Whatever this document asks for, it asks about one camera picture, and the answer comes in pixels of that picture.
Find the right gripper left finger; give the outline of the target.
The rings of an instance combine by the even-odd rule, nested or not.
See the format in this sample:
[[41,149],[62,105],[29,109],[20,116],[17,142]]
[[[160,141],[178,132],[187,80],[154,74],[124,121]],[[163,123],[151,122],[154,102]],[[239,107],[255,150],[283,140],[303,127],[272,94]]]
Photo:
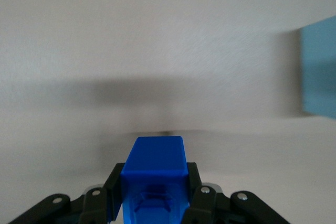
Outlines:
[[94,186],[75,200],[65,194],[50,195],[13,219],[10,223],[111,223],[122,205],[117,163],[102,186]]

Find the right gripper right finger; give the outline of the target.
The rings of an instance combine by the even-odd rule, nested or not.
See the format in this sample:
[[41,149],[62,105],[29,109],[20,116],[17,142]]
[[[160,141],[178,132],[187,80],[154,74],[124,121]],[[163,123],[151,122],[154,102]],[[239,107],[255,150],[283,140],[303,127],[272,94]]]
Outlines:
[[184,223],[288,223],[257,195],[237,191],[230,197],[202,184],[196,163],[187,163],[190,206]]

